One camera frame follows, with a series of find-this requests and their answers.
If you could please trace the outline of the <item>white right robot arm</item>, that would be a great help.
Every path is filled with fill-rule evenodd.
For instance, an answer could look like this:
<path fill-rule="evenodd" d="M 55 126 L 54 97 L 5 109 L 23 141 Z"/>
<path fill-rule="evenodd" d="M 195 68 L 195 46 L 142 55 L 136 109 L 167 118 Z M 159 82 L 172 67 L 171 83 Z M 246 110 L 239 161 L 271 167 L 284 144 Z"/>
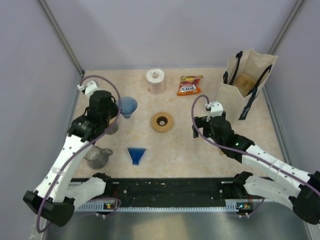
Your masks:
<path fill-rule="evenodd" d="M 267 175 L 262 178 L 251 172 L 237 174 L 233 185 L 237 197 L 253 195 L 273 200 L 291 209 L 306 223 L 320 223 L 319 171 L 300 170 L 265 152 L 252 140 L 235 133 L 224 112 L 191 119 L 194 138 L 202 137 L 226 157 Z"/>

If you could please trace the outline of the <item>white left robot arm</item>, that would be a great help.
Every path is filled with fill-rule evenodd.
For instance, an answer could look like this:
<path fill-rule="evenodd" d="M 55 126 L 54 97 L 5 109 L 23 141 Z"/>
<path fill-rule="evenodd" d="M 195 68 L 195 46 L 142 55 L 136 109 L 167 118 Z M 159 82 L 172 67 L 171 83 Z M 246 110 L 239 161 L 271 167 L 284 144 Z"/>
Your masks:
<path fill-rule="evenodd" d="M 77 186 L 74 192 L 67 190 L 81 160 L 117 117 L 119 108 L 115 98 L 106 90 L 96 90 L 89 97 L 84 113 L 72 121 L 62 149 L 48 174 L 33 191 L 27 191 L 23 201 L 39 217 L 63 227 L 72 218 L 75 209 L 101 196 L 109 198 L 114 191 L 111 183 L 92 177 Z"/>

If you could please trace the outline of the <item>brown paper coffee filter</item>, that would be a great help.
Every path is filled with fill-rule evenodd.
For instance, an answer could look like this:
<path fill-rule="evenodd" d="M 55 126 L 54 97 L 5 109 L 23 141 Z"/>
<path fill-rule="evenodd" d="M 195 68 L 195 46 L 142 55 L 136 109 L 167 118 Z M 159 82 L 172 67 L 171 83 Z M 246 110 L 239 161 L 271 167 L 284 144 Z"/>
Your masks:
<path fill-rule="evenodd" d="M 218 149 L 218 152 L 221 156 L 225 156 L 225 153 L 220 148 Z"/>

